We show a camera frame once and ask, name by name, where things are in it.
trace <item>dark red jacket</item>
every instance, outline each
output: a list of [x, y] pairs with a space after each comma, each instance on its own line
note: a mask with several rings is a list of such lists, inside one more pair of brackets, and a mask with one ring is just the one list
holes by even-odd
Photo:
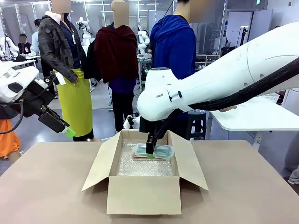
[[102, 27], [96, 35], [94, 57], [104, 83], [116, 76], [138, 78], [137, 39], [128, 26], [116, 29]]

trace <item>gray floor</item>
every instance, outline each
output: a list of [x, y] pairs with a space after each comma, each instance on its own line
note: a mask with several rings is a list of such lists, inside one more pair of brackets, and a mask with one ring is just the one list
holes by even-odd
[[[108, 109], [93, 110], [93, 129], [95, 137], [103, 139], [115, 134], [114, 115]], [[49, 141], [71, 141], [63, 134], [56, 134], [48, 127], [44, 126], [37, 120], [37, 117], [25, 118], [16, 130], [21, 140], [21, 150], [26, 152], [36, 142]], [[290, 175], [290, 172], [284, 169], [285, 154], [288, 145], [295, 135], [295, 132], [265, 132], [259, 153], [271, 164], [282, 176]], [[216, 121], [213, 122], [211, 131], [211, 140], [246, 140], [250, 144], [253, 138], [247, 132], [228, 132], [223, 130]], [[0, 160], [0, 175], [9, 167], [9, 160]]]
[[[135, 97], [133, 98], [133, 107], [136, 108], [139, 89], [138, 86], [134, 90]], [[93, 109], [109, 109], [109, 101], [112, 96], [111, 89], [108, 91], [108, 84], [100, 83], [91, 93], [93, 101]], [[53, 100], [49, 104], [49, 108], [53, 110], [61, 110], [59, 100]]]

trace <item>green tag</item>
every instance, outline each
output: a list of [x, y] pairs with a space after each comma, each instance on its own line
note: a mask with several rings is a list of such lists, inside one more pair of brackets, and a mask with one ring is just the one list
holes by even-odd
[[154, 158], [154, 155], [148, 154], [148, 159], [152, 160]]
[[67, 129], [67, 132], [64, 135], [72, 139], [76, 133], [73, 130], [71, 130], [69, 127], [65, 127], [65, 128]]

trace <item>white robot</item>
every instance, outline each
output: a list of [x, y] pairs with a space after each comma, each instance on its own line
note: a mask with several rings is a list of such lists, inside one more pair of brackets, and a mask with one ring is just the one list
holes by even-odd
[[[17, 128], [23, 117], [37, 115], [39, 121], [56, 133], [64, 133], [72, 138], [75, 133], [69, 128], [70, 125], [47, 107], [54, 96], [47, 91], [48, 85], [45, 82], [36, 80], [38, 73], [39, 70], [34, 66], [14, 70], [10, 63], [0, 61], [0, 106], [9, 106], [20, 114], [15, 127], [5, 133]], [[51, 76], [45, 80], [50, 84], [60, 84], [59, 80], [63, 78], [59, 75], [57, 77], [51, 72]]]
[[92, 37], [92, 33], [87, 30], [88, 22], [83, 20], [83, 17], [79, 18], [79, 21], [76, 22], [79, 25], [79, 30], [83, 30], [82, 38], [83, 38], [83, 49], [87, 54], [88, 46], [90, 44], [90, 39]]
[[[293, 44], [298, 39], [299, 22], [279, 27], [183, 80], [176, 79], [170, 69], [151, 69], [137, 103], [139, 130], [149, 134], [146, 153], [153, 154], [157, 139], [183, 112], [220, 110], [258, 95], [298, 88], [299, 45]], [[0, 104], [23, 101], [24, 116], [37, 114], [45, 125], [62, 132], [67, 124], [47, 107], [53, 97], [34, 81], [37, 71], [28, 67], [10, 74], [4, 68], [0, 64], [5, 71], [0, 73]]]
[[6, 60], [6, 58], [17, 57], [18, 52], [19, 48], [7, 34], [0, 37], [0, 57], [4, 58], [4, 60]]
[[145, 49], [146, 49], [146, 44], [150, 43], [150, 39], [146, 34], [146, 31], [142, 31], [141, 27], [138, 26], [138, 35], [139, 35], [139, 45], [138, 49], [140, 50], [140, 54], [144, 55], [145, 54]]

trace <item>open cardboard box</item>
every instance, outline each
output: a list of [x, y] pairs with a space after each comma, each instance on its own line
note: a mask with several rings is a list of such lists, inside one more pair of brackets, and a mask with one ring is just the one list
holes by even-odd
[[123, 130], [102, 143], [82, 191], [109, 178], [107, 214], [179, 215], [182, 214], [179, 179], [208, 190], [192, 144], [167, 132], [157, 144], [170, 145], [173, 176], [116, 175], [123, 139], [147, 140], [138, 130]]

